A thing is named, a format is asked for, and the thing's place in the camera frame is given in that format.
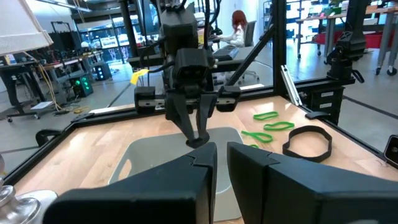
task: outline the cable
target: cable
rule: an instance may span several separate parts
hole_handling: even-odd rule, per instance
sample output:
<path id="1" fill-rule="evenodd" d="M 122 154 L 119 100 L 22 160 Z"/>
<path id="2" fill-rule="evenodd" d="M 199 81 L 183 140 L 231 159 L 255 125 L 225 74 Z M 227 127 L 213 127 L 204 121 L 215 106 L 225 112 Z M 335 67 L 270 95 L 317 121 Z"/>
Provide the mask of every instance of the cable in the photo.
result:
<path id="1" fill-rule="evenodd" d="M 163 71 L 163 70 L 165 70 L 166 68 L 169 68 L 169 67 L 171 67 L 171 66 L 173 66 L 173 65 L 175 65 L 175 62 L 169 62 L 169 63 L 166 63 L 165 65 L 163 65 L 163 66 L 161 66 L 161 67 L 159 67 L 159 68 L 156 68 L 155 70 L 149 71 L 148 73 L 160 72 L 160 71 Z"/>
<path id="2" fill-rule="evenodd" d="M 49 77 L 47 71 L 46 71 L 46 70 L 44 69 L 44 67 L 40 64 L 40 62 L 37 61 L 36 58 L 34 58 L 33 56 L 31 56 L 31 55 L 28 54 L 27 52 L 24 52 L 24 53 L 25 53 L 28 57 L 30 57 L 31 59 L 33 59 L 33 60 L 39 65 L 39 70 L 40 70 L 40 72 L 41 72 L 41 74 L 42 74 L 42 76 L 43 76 L 43 79 L 45 80 L 47 86 L 48 86 L 49 89 L 50 89 L 51 99 L 52 99 L 52 101 L 54 102 L 55 109 L 56 109 L 57 111 L 59 111 L 59 109 L 62 109 L 62 107 L 59 106 L 59 105 L 57 104 L 57 100 L 56 100 L 56 98 L 55 98 L 54 89 L 53 89 L 52 83 L 49 82 L 50 77 Z"/>
<path id="3" fill-rule="evenodd" d="M 144 5 L 144 0 L 141 0 L 141 5 L 142 5 L 142 22 L 144 23 L 144 39 L 145 39 L 145 46 L 148 46 L 148 38 L 147 38 L 147 26 L 145 23 L 145 5 Z M 148 70 L 150 70 L 149 67 L 149 55 L 147 55 L 147 63 L 148 63 Z M 148 81 L 148 86 L 149 86 L 149 73 L 147 74 L 147 81 Z"/>
<path id="4" fill-rule="evenodd" d="M 204 43 L 203 48 L 208 49 L 208 33 L 209 33 L 209 20 L 210 20 L 210 0 L 206 0 L 206 11 L 205 11 L 205 33 L 204 33 Z"/>
<path id="5" fill-rule="evenodd" d="M 163 38 L 159 39 L 157 42 L 154 42 L 154 43 L 151 44 L 150 46 L 146 47 L 146 48 L 142 51 L 141 55 L 139 56 L 139 63 L 140 63 L 140 65 L 141 65 L 141 68 L 145 68 L 145 66 L 144 66 L 144 57 L 148 54 L 148 51 L 149 51 L 150 49 L 153 49 L 154 47 L 158 46 L 159 44 L 164 43 L 165 41 L 166 41 L 166 38 L 163 37 Z"/>

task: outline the glass panel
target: glass panel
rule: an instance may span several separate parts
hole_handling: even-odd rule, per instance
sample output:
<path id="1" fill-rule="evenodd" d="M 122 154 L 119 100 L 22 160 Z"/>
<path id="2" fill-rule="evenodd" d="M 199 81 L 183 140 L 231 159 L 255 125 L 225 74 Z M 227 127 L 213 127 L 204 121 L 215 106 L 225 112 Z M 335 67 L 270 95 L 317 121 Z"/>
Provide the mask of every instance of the glass panel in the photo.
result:
<path id="1" fill-rule="evenodd" d="M 106 63 L 115 63 L 121 62 L 122 58 L 117 47 L 103 49 L 104 52 L 103 58 Z"/>

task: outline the electronic equipment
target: electronic equipment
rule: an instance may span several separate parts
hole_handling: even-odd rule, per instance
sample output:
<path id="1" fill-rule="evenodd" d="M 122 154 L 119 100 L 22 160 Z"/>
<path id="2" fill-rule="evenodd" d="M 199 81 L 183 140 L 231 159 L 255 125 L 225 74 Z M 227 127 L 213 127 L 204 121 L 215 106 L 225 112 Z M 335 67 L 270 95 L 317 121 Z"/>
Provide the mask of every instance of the electronic equipment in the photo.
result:
<path id="1" fill-rule="evenodd" d="M 93 67 L 92 72 L 95 76 L 95 79 L 98 81 L 104 81 L 112 77 L 111 70 L 109 69 L 109 65 L 107 63 Z"/>
<path id="2" fill-rule="evenodd" d="M 78 78 L 71 78 L 69 79 L 69 82 L 72 86 L 75 96 L 87 97 L 94 92 L 90 83 L 90 79 L 87 77 L 87 75 L 83 75 Z"/>
<path id="3" fill-rule="evenodd" d="M 234 142 L 228 170 L 245 224 L 398 222 L 397 182 Z"/>
<path id="4" fill-rule="evenodd" d="M 216 176 L 216 144 L 208 143 L 114 184 L 70 190 L 43 224 L 213 223 Z"/>
<path id="5" fill-rule="evenodd" d="M 388 164 L 398 169 L 398 135 L 393 134 L 388 139 L 384 157 L 387 159 Z"/>
<path id="6" fill-rule="evenodd" d="M 226 61 L 226 60 L 233 60 L 235 56 L 238 54 L 239 48 L 233 45 L 227 45 L 222 49 L 217 50 L 213 57 L 218 59 L 219 62 Z"/>

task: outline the person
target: person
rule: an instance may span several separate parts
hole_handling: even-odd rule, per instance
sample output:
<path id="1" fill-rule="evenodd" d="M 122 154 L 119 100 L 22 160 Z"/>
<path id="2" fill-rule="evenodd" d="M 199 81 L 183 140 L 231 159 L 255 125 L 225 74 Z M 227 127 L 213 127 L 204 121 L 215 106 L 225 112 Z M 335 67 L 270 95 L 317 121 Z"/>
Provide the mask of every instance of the person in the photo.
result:
<path id="1" fill-rule="evenodd" d="M 228 42 L 237 47 L 244 47 L 244 30 L 248 21 L 246 15 L 242 10 L 234 11 L 232 14 L 232 28 L 234 29 L 231 35 L 219 35 L 220 41 Z"/>

